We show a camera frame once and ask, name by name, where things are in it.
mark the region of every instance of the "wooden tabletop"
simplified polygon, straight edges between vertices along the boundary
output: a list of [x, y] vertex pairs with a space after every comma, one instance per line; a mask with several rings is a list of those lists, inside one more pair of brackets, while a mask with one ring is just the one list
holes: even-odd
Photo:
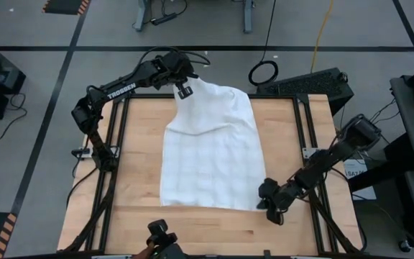
[[[261, 141], [267, 177], [286, 181], [302, 166], [293, 103], [287, 99], [252, 99]], [[335, 136], [334, 123], [326, 96], [310, 96], [319, 147], [328, 147]], [[304, 109], [300, 106], [303, 124]], [[106, 136], [111, 105], [103, 109], [100, 121], [102, 138]], [[313, 223], [307, 203], [295, 200], [278, 226], [264, 212], [241, 212], [189, 206], [160, 206], [160, 170], [162, 141], [166, 125], [176, 113], [174, 99], [132, 99], [122, 147], [114, 204], [106, 243], [107, 254], [135, 254], [145, 248], [150, 233], [147, 225], [165, 219], [169, 232], [175, 232], [183, 251], [192, 255], [316, 255]], [[117, 138], [119, 119], [114, 130]], [[308, 131], [305, 127], [309, 146]], [[75, 183], [95, 165], [85, 160], [78, 166]], [[340, 171], [343, 165], [336, 166]], [[65, 215], [58, 249], [68, 246], [91, 215], [98, 174], [84, 181], [73, 193]], [[354, 246], [362, 241], [357, 226], [349, 187], [344, 179], [330, 173], [326, 180], [333, 219]], [[101, 221], [96, 237], [100, 235]], [[329, 250], [323, 221], [323, 236]]]

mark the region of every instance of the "orange and black tape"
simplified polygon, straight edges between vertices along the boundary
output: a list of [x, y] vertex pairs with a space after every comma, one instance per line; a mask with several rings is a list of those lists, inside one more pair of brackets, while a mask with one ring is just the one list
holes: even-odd
[[7, 244], [11, 239], [12, 230], [14, 230], [17, 217], [14, 214], [9, 214], [4, 221], [3, 228], [0, 233], [0, 258], [3, 258], [6, 252]]
[[49, 1], [50, 1], [50, 0], [47, 0], [46, 4], [43, 6], [43, 8], [42, 8], [42, 12], [43, 12], [43, 13], [45, 13], [45, 12], [46, 12], [47, 5], [49, 5]]
[[89, 0], [83, 0], [83, 2], [80, 3], [78, 15], [82, 15], [86, 11], [88, 5], [89, 5]]

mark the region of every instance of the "cable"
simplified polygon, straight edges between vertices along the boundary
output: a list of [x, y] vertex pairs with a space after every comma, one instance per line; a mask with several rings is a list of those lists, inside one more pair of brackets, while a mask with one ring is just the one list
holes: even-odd
[[79, 180], [79, 182], [77, 182], [72, 189], [70, 190], [70, 193], [68, 194], [68, 197], [66, 198], [66, 207], [68, 208], [68, 203], [70, 202], [70, 197], [71, 194], [73, 194], [73, 191], [76, 189], [76, 187], [78, 187], [78, 185], [82, 182], [84, 182], [87, 178], [89, 178], [90, 176], [92, 176], [92, 173], [95, 172], [97, 170], [97, 167], [95, 167], [90, 173], [86, 174], [86, 176], [84, 176], [81, 180]]
[[260, 62], [262, 62], [264, 60], [265, 55], [266, 55], [267, 43], [270, 40], [271, 26], [272, 26], [272, 20], [274, 18], [274, 10], [275, 10], [275, 8], [276, 8], [276, 0], [274, 0], [274, 3], [272, 4], [270, 25], [267, 28], [266, 43], [264, 44], [264, 52], [263, 52], [263, 56], [262, 56], [262, 59], [260, 60]]
[[71, 171], [71, 176], [73, 178], [76, 178], [76, 168], [78, 167], [79, 162], [83, 158], [84, 150], [86, 150], [88, 144], [89, 144], [89, 136], [87, 136], [86, 144], [84, 145], [84, 148], [81, 150], [82, 152], [79, 154], [78, 160], [76, 161], [76, 164], [75, 164], [75, 166], [73, 167], [73, 169]]
[[331, 170], [335, 171], [336, 173], [338, 173], [344, 180], [346, 180], [346, 182], [349, 183], [349, 179], [346, 177], [346, 175], [344, 173], [342, 173], [340, 170], [336, 169], [336, 168], [331, 168]]
[[[271, 82], [273, 82], [273, 81], [276, 80], [277, 75], [279, 74], [279, 67], [277, 66], [277, 63], [276, 62], [274, 62], [272, 60], [263, 61], [264, 58], [265, 58], [265, 56], [266, 56], [267, 43], [268, 43], [268, 41], [270, 39], [270, 33], [271, 33], [271, 27], [272, 27], [272, 20], [274, 18], [274, 10], [276, 8], [276, 2], [277, 2], [277, 0], [274, 0], [274, 3], [272, 4], [270, 25], [269, 25], [269, 27], [267, 29], [266, 43], [264, 44], [264, 51], [263, 51], [262, 59], [249, 72], [249, 82], [252, 85], [254, 85], [254, 86], [260, 86], [260, 85], [263, 85], [263, 84], [266, 84], [266, 83], [271, 83]], [[270, 64], [274, 68], [274, 73], [272, 74], [272, 76], [269, 79], [267, 79], [266, 81], [263, 81], [263, 82], [255, 82], [255, 81], [253, 81], [253, 73], [256, 71], [256, 69], [258, 69], [260, 66], [265, 65], [265, 64]]]
[[[185, 2], [185, 8], [183, 8], [183, 10], [181, 12], [176, 12], [177, 16], [184, 13], [186, 11], [186, 9], [188, 8], [188, 2], [186, 0], [183, 0]], [[162, 7], [161, 7], [161, 13], [163, 16], [167, 16], [167, 14], [165, 13], [165, 0], [161, 0], [162, 3]]]
[[323, 28], [325, 27], [325, 24], [328, 21], [328, 17], [330, 16], [331, 9], [333, 8], [333, 6], [334, 6], [334, 0], [330, 0], [330, 6], [328, 7], [328, 11], [325, 14], [325, 18], [323, 18], [321, 29], [319, 30], [319, 34], [317, 35], [316, 46], [314, 47], [313, 61], [311, 62], [311, 65], [310, 65], [311, 73], [313, 72], [314, 65], [316, 64], [317, 49], [319, 47], [319, 41], [321, 40], [322, 31], [323, 31]]
[[339, 121], [339, 130], [340, 130], [340, 131], [341, 131], [341, 129], [343, 128], [344, 107], [346, 107], [346, 105], [343, 105], [343, 111], [342, 111], [342, 113], [341, 113], [341, 120]]
[[[356, 194], [352, 194], [352, 196], [355, 196], [355, 197], [357, 197], [357, 198], [359, 198], [359, 199], [363, 199], [363, 200], [365, 200], [365, 201], [369, 201], [369, 199], [367, 199], [367, 198], [364, 198], [364, 197], [362, 197], [362, 196], [359, 196], [359, 195], [356, 195]], [[402, 226], [400, 226], [400, 224], [399, 223], [397, 223], [396, 221], [395, 221], [395, 219], [393, 219], [392, 218], [392, 216], [388, 213], [388, 212], [386, 212], [386, 210], [385, 209], [383, 209], [380, 205], [378, 205], [377, 203], [369, 203], [369, 204], [371, 204], [371, 205], [374, 205], [375, 207], [377, 207], [381, 212], [383, 212], [384, 214], [386, 214], [386, 216], [392, 221], [392, 222], [394, 222], [395, 223], [395, 226], [400, 230], [400, 231], [402, 231], [402, 232], [404, 232], [405, 233], [405, 235], [408, 237], [408, 238], [410, 238], [411, 240], [413, 240], [414, 241], [414, 236], [412, 235], [412, 234], [410, 234], [406, 229], [404, 229]]]
[[385, 138], [385, 136], [383, 136], [383, 134], [381, 134], [381, 133], [380, 133], [380, 135], [381, 135], [381, 138], [382, 138], [382, 139], [383, 139], [383, 140], [384, 140], [384, 141], [385, 141], [388, 145], [391, 143], [391, 142], [389, 142], [389, 141], [387, 141], [387, 140], [386, 140], [386, 138]]
[[[337, 169], [335, 169], [335, 168], [332, 168], [331, 170], [333, 170], [333, 171], [335, 171], [335, 172], [337, 172], [340, 176], [342, 176], [345, 180], [346, 180], [346, 182], [349, 184], [349, 179], [342, 173], [342, 172], [340, 172], [339, 170], [337, 170]], [[369, 201], [369, 199], [367, 199], [367, 198], [364, 198], [364, 197], [362, 197], [362, 196], [359, 196], [359, 195], [356, 195], [356, 194], [351, 194], [352, 196], [355, 196], [355, 197], [357, 197], [357, 198], [359, 198], [359, 199], [363, 199], [363, 200], [365, 200], [365, 201]], [[383, 213], [385, 213], [395, 224], [396, 224], [396, 226], [398, 227], [398, 229], [399, 230], [401, 230], [401, 231], [403, 231], [404, 233], [405, 233], [405, 235], [408, 237], [408, 238], [410, 238], [411, 240], [413, 240], [414, 241], [414, 237], [413, 237], [413, 235], [412, 234], [410, 234], [407, 230], [405, 230], [405, 229], [403, 229], [392, 217], [391, 217], [391, 215], [389, 214], [389, 213], [387, 213], [386, 212], [386, 210], [385, 209], [383, 209], [380, 205], [378, 205], [378, 204], [376, 204], [376, 203], [372, 203], [372, 205], [375, 205], [378, 209], [380, 209]], [[360, 228], [360, 231], [361, 231], [361, 233], [362, 233], [362, 235], [364, 236], [364, 246], [362, 247], [362, 249], [361, 249], [361, 251], [363, 252], [363, 250], [365, 250], [365, 248], [367, 248], [367, 236], [365, 235], [365, 232], [364, 232], [364, 230], [362, 229], [362, 226], [359, 224], [359, 228]]]
[[378, 160], [378, 159], [374, 159], [374, 158], [372, 158], [369, 154], [368, 154], [368, 152], [367, 151], [365, 151], [364, 150], [364, 155], [369, 159], [369, 160], [371, 160], [371, 161], [375, 161], [375, 162], [380, 162], [380, 163], [382, 163], [382, 162], [384, 162], [383, 160]]
[[389, 104], [386, 104], [384, 107], [382, 107], [378, 112], [373, 114], [372, 118], [370, 118], [370, 122], [374, 123], [374, 121], [378, 118], [379, 115], [389, 106], [393, 105], [395, 103], [395, 98], [392, 99], [392, 101]]
[[[14, 97], [15, 96], [23, 96], [23, 99], [22, 99], [22, 102], [21, 102], [21, 104], [19, 105], [19, 106], [17, 106], [17, 105], [15, 105], [14, 104]], [[20, 115], [20, 116], [18, 116], [17, 118], [15, 118], [15, 119], [13, 119], [8, 125], [7, 125], [7, 127], [6, 127], [6, 129], [3, 131], [3, 134], [0, 136], [0, 140], [4, 137], [4, 135], [6, 134], [6, 132], [7, 132], [7, 130], [11, 127], [11, 125], [14, 123], [14, 122], [16, 122], [17, 120], [19, 120], [19, 119], [21, 119], [21, 118], [23, 118], [23, 117], [25, 117], [27, 114], [28, 114], [28, 111], [25, 109], [25, 108], [23, 108], [23, 104], [25, 103], [25, 99], [27, 98], [27, 96], [25, 96], [25, 94], [22, 94], [22, 93], [18, 93], [18, 94], [15, 94], [15, 95], [13, 95], [11, 98], [10, 98], [10, 101], [9, 101], [9, 103], [13, 106], [13, 107], [15, 107], [14, 109], [11, 109], [11, 108], [7, 108], [9, 111], [18, 111], [18, 110], [22, 110], [24, 113], [22, 114], [22, 115]]]
[[376, 123], [378, 123], [378, 122], [383, 122], [383, 121], [386, 121], [386, 120], [388, 120], [388, 119], [393, 119], [394, 117], [396, 117], [397, 115], [399, 115], [399, 113], [400, 113], [400, 112], [397, 112], [396, 114], [394, 114], [394, 115], [392, 115], [391, 117], [388, 117], [388, 118], [386, 118], [386, 119], [378, 119], [378, 120], [375, 122], [375, 124], [376, 124]]
[[[113, 158], [115, 158], [116, 157], [116, 154], [118, 153], [118, 147], [117, 146], [111, 146], [111, 147], [115, 147], [116, 149], [115, 149], [115, 151], [114, 151], [114, 154], [113, 154]], [[80, 158], [78, 159], [78, 162], [76, 163], [76, 165], [75, 165], [75, 167], [74, 167], [74, 169], [76, 169], [76, 167], [78, 166], [78, 164], [79, 164], [79, 160], [80, 160]], [[67, 197], [67, 199], [66, 199], [66, 207], [68, 208], [68, 202], [70, 202], [70, 197], [71, 197], [71, 194], [73, 194], [73, 191], [76, 189], [76, 187], [80, 184], [80, 183], [82, 183], [83, 181], [85, 181], [87, 178], [89, 178], [92, 174], [93, 174], [93, 172], [95, 172], [95, 170], [97, 170], [98, 168], [97, 167], [95, 167], [90, 173], [88, 173], [88, 174], [86, 174], [86, 176], [84, 176], [81, 180], [79, 180], [79, 182], [77, 182], [73, 187], [72, 187], [72, 189], [70, 190], [70, 193], [68, 194], [68, 197]]]
[[[348, 185], [349, 185], [349, 179], [346, 177], [346, 175], [344, 173], [342, 173], [340, 170], [338, 170], [336, 168], [331, 168], [331, 170], [333, 170], [336, 173], [338, 173], [348, 183]], [[364, 252], [367, 249], [367, 246], [368, 246], [367, 236], [365, 235], [364, 228], [360, 224], [359, 220], [357, 220], [357, 225], [359, 226], [360, 233], [362, 235], [362, 239], [363, 239], [363, 243], [364, 243], [362, 245], [362, 248], [360, 249], [360, 252]]]
[[180, 50], [180, 53], [193, 55], [193, 56], [196, 56], [196, 57], [199, 57], [199, 58], [205, 60], [205, 62], [197, 61], [197, 60], [190, 60], [191, 63], [201, 64], [201, 65], [210, 65], [211, 64], [210, 60], [208, 58], [204, 57], [201, 54], [198, 54], [198, 53], [195, 53], [195, 52], [192, 52], [192, 51], [187, 51], [187, 50]]
[[365, 252], [368, 246], [367, 235], [365, 234], [364, 228], [360, 224], [359, 220], [357, 220], [357, 226], [359, 226], [360, 234], [362, 235], [362, 239], [364, 240], [364, 245], [362, 245], [362, 248], [360, 248], [360, 252]]

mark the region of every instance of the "white cloth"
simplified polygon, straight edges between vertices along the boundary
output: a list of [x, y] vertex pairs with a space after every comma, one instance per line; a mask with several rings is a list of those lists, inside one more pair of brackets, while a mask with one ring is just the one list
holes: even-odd
[[160, 199], [187, 205], [256, 210], [265, 162], [252, 105], [243, 91], [190, 78], [165, 129]]

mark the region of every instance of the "keyboard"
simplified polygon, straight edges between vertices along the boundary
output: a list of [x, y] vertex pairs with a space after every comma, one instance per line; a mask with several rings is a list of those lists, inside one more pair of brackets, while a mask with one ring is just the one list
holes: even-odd
[[271, 83], [261, 92], [264, 94], [341, 94], [340, 80], [333, 73], [316, 73]]

